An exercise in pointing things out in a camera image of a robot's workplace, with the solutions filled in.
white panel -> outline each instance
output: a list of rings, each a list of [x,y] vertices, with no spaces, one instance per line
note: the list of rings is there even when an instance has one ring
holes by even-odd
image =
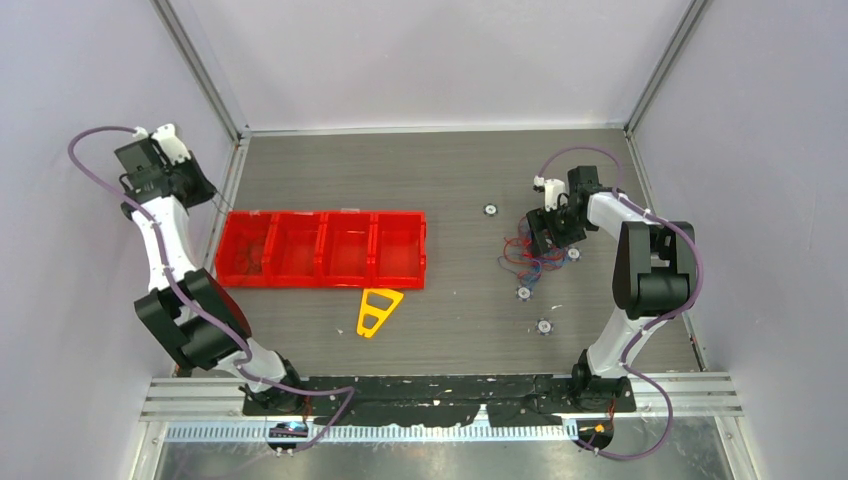
[[[175,122],[218,184],[231,147],[146,0],[2,2],[0,65],[0,478],[115,480],[170,362],[133,312],[141,236],[66,145],[89,127]],[[78,153],[116,181],[112,150],[130,141],[102,134]],[[191,212],[195,247],[212,211]]]
[[[186,1],[253,130],[623,124],[688,4]]]
[[[661,213],[695,226],[696,331],[764,478],[848,466],[846,25],[845,2],[713,2],[637,132]]]

red plastic container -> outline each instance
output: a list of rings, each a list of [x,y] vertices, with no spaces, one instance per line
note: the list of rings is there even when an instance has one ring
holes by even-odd
[[[231,212],[215,257],[225,287],[424,288],[422,212]]]

yellow bracket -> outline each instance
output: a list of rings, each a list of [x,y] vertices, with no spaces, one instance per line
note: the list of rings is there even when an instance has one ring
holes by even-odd
[[[385,310],[369,305],[368,298],[371,295],[388,298],[391,300],[392,304]],[[403,300],[403,294],[401,292],[389,290],[388,288],[366,288],[363,290],[362,304],[359,306],[359,321],[356,322],[356,334],[365,338],[373,337],[374,334],[377,333],[377,330],[383,326],[383,322],[385,322],[386,319],[389,318],[389,315],[395,311],[395,308],[400,305],[401,300]],[[377,322],[373,327],[366,328],[365,319],[369,316],[376,318]]]

table surface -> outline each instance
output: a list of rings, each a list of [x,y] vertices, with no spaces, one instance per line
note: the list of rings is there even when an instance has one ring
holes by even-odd
[[[356,334],[362,290],[231,289],[254,338],[289,358],[302,375],[567,373],[606,324],[616,243],[603,233],[580,242],[579,262],[545,272],[528,302],[501,269],[504,237],[515,236],[543,197],[532,180],[559,148],[597,145],[625,164],[623,188],[645,200],[619,130],[278,136],[251,139],[237,210],[418,210],[427,215],[427,285],[406,297],[374,338]],[[598,165],[594,152],[556,160],[548,176]],[[494,203],[494,217],[483,206]],[[536,321],[554,325],[549,336]],[[697,368],[682,320],[661,328],[634,366]]]

gray floor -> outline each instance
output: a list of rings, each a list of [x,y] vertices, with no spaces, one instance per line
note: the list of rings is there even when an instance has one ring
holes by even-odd
[[[653,418],[615,423],[609,451],[617,453],[644,451],[665,427],[665,419]],[[275,458],[262,444],[168,443],[156,478],[721,480],[733,475],[715,420],[708,417],[675,419],[665,447],[635,462],[596,458],[569,441],[334,444],[292,458]]]
[[[500,269],[504,236],[541,205],[533,176],[559,148],[591,144],[626,163],[623,188],[644,205],[620,131],[463,132],[266,137],[251,140],[238,210],[423,210],[427,286],[406,298],[377,335],[356,335],[361,290],[232,289],[254,337],[304,375],[506,374],[569,372],[613,308],[615,243],[603,232],[579,244],[580,262],[543,275],[534,298],[515,298]],[[558,159],[548,175],[611,162],[593,152]],[[486,217],[483,206],[500,213]],[[546,317],[547,337],[533,330]],[[658,331],[635,362],[646,371],[696,368],[682,321]]]

